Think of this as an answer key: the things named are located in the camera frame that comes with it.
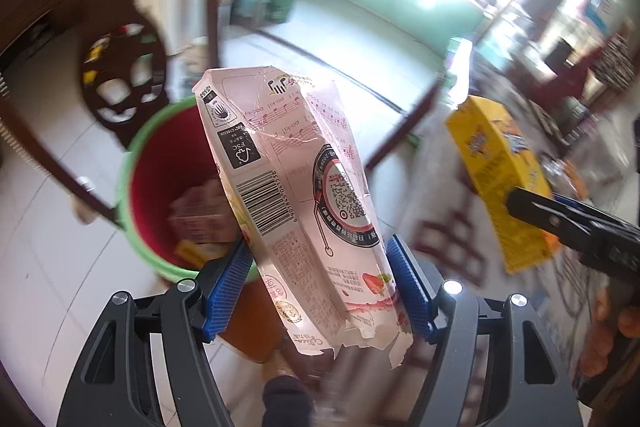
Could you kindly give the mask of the person's right hand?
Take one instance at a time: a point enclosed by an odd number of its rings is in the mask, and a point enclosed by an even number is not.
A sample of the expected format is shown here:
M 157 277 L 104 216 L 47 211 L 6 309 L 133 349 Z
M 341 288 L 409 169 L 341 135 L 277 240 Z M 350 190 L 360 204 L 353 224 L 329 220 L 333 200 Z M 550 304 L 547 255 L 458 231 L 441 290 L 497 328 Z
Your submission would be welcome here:
M 597 295 L 594 304 L 594 321 L 579 359 L 578 367 L 585 377 L 594 377 L 605 371 L 608 366 L 608 355 L 613 349 L 617 333 L 631 339 L 639 337 L 638 307 L 630 306 L 620 311 L 616 326 L 608 324 L 610 314 L 611 298 L 608 290 L 603 288 Z

